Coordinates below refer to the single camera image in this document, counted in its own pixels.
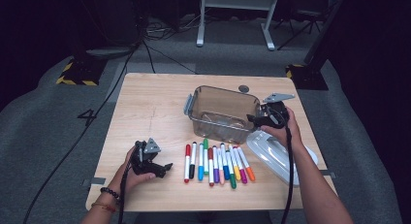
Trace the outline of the light blue cap marker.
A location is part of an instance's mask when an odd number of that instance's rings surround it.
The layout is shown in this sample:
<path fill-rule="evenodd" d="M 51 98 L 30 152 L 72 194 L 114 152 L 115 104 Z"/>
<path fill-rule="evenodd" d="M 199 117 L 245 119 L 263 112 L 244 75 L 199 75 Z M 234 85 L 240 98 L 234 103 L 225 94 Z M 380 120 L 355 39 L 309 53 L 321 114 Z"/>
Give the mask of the light blue cap marker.
<path fill-rule="evenodd" d="M 199 167 L 198 167 L 198 180 L 202 181 L 204 179 L 204 145 L 199 144 Z"/>

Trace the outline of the dark blue cap marker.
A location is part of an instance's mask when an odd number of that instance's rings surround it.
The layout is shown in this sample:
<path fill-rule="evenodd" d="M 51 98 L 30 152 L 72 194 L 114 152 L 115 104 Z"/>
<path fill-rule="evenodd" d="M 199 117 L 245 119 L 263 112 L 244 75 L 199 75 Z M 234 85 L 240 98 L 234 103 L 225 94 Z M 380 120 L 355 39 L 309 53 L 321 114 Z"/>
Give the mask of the dark blue cap marker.
<path fill-rule="evenodd" d="M 220 149 L 221 149 L 221 156 L 222 156 L 222 166 L 223 166 L 224 178 L 225 178 L 225 180 L 229 180 L 230 179 L 230 172 L 229 172 L 226 149 L 225 149 L 225 144 L 224 143 L 220 144 Z"/>

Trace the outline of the orange cap marker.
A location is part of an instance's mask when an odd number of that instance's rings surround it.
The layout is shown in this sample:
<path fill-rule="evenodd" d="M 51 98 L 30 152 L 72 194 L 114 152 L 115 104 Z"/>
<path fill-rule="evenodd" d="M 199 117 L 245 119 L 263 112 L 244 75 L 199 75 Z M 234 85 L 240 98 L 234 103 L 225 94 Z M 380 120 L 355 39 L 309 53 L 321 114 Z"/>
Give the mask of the orange cap marker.
<path fill-rule="evenodd" d="M 242 165 L 243 165 L 243 168 L 244 168 L 246 174 L 248 175 L 248 177 L 251 181 L 255 181 L 256 178 L 254 176 L 252 168 L 250 167 L 242 148 L 240 146 L 238 146 L 237 151 L 238 151 L 239 158 L 242 162 Z"/>

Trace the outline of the dark green cap marker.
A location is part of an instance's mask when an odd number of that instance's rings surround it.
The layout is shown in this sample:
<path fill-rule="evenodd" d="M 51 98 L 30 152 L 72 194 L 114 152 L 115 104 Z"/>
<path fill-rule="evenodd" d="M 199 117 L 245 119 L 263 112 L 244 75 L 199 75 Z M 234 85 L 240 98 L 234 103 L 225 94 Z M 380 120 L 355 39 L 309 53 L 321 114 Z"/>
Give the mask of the dark green cap marker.
<path fill-rule="evenodd" d="M 236 189 L 237 182 L 236 182 L 236 175 L 235 175 L 234 168 L 233 168 L 231 153 L 229 150 L 226 150 L 225 154 L 226 154 L 226 159 L 227 159 L 227 164 L 228 164 L 228 169 L 229 169 L 229 180 L 231 183 L 231 187 L 232 189 Z"/>

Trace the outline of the pink cap marker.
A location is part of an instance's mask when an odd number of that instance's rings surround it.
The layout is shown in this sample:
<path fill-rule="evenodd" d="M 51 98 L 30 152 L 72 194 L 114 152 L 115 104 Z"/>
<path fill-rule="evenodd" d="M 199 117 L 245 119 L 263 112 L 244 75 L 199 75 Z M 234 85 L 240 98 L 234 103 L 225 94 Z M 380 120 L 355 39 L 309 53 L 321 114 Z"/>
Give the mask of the pink cap marker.
<path fill-rule="evenodd" d="M 219 183 L 225 183 L 224 177 L 224 169 L 223 169 L 223 159 L 222 159 L 222 152 L 221 149 L 217 147 L 217 163 L 218 163 L 218 175 L 219 175 Z"/>

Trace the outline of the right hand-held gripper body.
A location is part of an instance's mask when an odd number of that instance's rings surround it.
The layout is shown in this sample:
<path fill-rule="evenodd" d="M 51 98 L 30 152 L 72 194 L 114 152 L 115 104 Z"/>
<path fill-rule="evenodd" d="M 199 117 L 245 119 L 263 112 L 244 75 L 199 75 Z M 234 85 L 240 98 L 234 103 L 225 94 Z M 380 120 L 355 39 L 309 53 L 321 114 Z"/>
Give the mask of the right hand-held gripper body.
<path fill-rule="evenodd" d="M 293 99 L 293 94 L 272 93 L 264 99 L 261 106 L 263 116 L 262 124 L 273 128 L 283 128 L 290 118 L 284 101 Z"/>

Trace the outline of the person's right hand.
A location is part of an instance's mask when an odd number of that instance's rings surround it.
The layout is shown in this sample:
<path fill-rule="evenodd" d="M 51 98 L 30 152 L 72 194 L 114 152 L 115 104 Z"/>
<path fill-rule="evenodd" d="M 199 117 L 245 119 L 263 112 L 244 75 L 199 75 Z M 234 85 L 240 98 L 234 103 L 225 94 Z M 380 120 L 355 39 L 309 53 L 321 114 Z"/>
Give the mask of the person's right hand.
<path fill-rule="evenodd" d="M 289 120 L 284 128 L 276 129 L 263 125 L 261 130 L 277 138 L 283 146 L 287 146 L 288 143 L 291 143 L 293 149 L 304 148 L 300 136 L 300 127 L 296 121 L 294 112 L 290 108 L 287 108 L 287 112 L 289 114 Z"/>

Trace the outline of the black cap marker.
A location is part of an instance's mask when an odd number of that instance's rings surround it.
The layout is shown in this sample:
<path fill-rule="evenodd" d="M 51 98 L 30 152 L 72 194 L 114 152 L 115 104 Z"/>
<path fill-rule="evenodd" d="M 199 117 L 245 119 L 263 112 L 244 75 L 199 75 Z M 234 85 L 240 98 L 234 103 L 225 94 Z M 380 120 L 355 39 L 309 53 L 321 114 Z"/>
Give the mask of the black cap marker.
<path fill-rule="evenodd" d="M 190 155 L 190 165 L 189 165 L 189 179 L 193 179 L 195 175 L 196 168 L 196 153 L 197 153 L 197 143 L 192 142 L 191 155 Z"/>

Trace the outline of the magenta cap marker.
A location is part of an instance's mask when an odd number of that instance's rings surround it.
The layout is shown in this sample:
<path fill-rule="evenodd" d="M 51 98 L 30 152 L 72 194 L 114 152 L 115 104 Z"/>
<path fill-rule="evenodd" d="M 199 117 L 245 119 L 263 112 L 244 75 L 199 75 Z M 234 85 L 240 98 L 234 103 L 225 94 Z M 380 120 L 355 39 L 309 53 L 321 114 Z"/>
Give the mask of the magenta cap marker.
<path fill-rule="evenodd" d="M 238 151 L 237 147 L 234 147 L 234 154 L 235 154 L 235 158 L 237 160 L 237 166 L 238 166 L 238 171 L 239 171 L 239 174 L 240 174 L 241 182 L 246 184 L 248 182 L 248 180 L 247 180 L 246 173 L 245 173 L 244 167 L 242 165 L 242 161 L 241 161 L 241 158 L 240 158 L 239 151 Z"/>

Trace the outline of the clear plastic storage box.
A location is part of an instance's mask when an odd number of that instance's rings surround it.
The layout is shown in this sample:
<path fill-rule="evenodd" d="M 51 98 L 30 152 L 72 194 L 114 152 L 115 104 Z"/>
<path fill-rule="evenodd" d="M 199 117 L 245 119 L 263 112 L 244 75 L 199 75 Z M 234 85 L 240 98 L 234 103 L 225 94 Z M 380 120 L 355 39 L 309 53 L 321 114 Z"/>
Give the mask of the clear plastic storage box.
<path fill-rule="evenodd" d="M 187 97 L 183 112 L 200 137 L 225 143 L 243 144 L 256 130 L 247 116 L 257 115 L 257 97 L 219 87 L 201 85 Z"/>

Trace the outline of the purple cap marker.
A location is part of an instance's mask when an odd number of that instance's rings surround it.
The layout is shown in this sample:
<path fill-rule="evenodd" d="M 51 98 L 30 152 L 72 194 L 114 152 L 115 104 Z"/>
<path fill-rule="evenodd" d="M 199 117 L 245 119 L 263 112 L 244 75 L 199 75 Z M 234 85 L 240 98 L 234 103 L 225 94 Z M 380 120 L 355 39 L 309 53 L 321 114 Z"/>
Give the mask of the purple cap marker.
<path fill-rule="evenodd" d="M 217 147 L 214 145 L 212 147 L 212 153 L 213 153 L 213 178 L 215 183 L 220 182 L 220 176 L 219 176 L 219 168 L 218 168 L 218 156 L 217 156 Z"/>

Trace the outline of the white metal stand frame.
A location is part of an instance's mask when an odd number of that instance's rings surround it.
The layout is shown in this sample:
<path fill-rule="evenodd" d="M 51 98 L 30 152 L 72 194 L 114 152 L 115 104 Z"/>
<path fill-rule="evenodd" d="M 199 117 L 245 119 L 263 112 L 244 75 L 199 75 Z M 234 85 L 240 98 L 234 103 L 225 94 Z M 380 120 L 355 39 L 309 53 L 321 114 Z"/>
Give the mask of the white metal stand frame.
<path fill-rule="evenodd" d="M 277 0 L 201 0 L 200 25 L 196 45 L 202 47 L 205 43 L 206 8 L 239 9 L 267 12 L 266 21 L 261 24 L 262 32 L 268 50 L 275 50 L 274 41 L 269 33 L 269 27 L 275 10 Z"/>

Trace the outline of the white lid with grey handle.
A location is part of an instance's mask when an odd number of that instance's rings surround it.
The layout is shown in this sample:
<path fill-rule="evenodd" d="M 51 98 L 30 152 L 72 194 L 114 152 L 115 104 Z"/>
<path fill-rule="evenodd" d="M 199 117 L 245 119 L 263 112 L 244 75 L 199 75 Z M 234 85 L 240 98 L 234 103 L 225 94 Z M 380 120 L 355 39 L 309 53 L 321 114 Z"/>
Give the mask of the white lid with grey handle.
<path fill-rule="evenodd" d="M 258 130 L 246 138 L 246 144 L 285 183 L 290 182 L 289 154 L 277 138 Z"/>

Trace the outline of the light green cap marker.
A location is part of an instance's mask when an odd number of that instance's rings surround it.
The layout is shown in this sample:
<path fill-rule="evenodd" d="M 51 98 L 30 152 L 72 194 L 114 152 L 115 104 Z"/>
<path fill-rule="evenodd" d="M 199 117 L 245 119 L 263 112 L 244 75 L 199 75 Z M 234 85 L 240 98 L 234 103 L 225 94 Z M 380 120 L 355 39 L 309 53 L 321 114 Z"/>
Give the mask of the light green cap marker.
<path fill-rule="evenodd" d="M 203 154 L 204 154 L 204 175 L 208 176 L 208 155 L 207 155 L 207 151 L 208 151 L 208 139 L 205 138 L 203 141 Z"/>

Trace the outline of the yellow cap marker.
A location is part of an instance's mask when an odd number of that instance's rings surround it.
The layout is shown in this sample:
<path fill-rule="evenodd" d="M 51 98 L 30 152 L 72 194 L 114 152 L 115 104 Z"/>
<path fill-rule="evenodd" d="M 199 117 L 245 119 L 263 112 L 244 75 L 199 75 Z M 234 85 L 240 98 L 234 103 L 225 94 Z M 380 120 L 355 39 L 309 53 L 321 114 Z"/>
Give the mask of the yellow cap marker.
<path fill-rule="evenodd" d="M 233 169 L 234 169 L 234 173 L 235 173 L 235 178 L 236 180 L 240 181 L 241 180 L 241 175 L 239 172 L 239 167 L 237 164 L 237 159 L 235 156 L 235 152 L 234 152 L 234 147 L 229 144 L 229 151 L 230 151 L 230 155 L 231 155 L 231 159 L 232 159 L 232 165 L 233 165 Z"/>

